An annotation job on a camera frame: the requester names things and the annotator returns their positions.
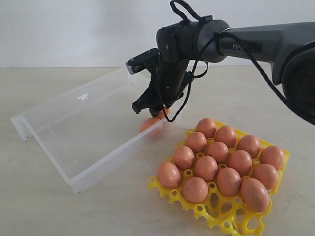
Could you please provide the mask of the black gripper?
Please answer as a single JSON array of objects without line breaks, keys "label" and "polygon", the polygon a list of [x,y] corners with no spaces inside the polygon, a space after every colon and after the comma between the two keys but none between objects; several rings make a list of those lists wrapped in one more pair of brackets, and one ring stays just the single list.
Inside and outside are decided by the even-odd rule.
[{"label": "black gripper", "polygon": [[152,117],[164,118],[163,105],[169,108],[181,98],[184,90],[182,83],[189,63],[181,46],[189,35],[189,24],[177,23],[157,31],[158,59],[151,73],[149,88],[132,103],[136,114],[149,109]]}]

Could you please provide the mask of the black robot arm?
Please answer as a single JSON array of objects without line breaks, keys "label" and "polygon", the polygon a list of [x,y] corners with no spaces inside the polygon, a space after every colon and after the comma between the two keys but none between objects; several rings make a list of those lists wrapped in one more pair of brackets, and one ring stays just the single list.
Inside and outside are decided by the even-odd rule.
[{"label": "black robot arm", "polygon": [[188,98],[196,79],[188,63],[218,63],[226,57],[269,63],[272,76],[265,81],[278,98],[303,120],[315,121],[315,25],[313,22],[232,29],[225,21],[179,22],[158,30],[157,47],[132,59],[130,74],[150,72],[149,87],[132,104],[153,116]]}]

